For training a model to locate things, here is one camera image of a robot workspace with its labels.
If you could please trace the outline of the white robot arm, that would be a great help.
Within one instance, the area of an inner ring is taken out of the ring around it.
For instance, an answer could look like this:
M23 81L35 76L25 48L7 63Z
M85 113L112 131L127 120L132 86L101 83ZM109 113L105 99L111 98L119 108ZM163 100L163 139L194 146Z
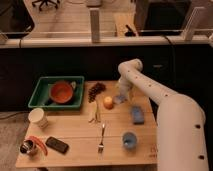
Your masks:
M120 93L135 86L158 105L157 171L210 171L205 141L205 113L191 97L141 73L139 59L118 65Z

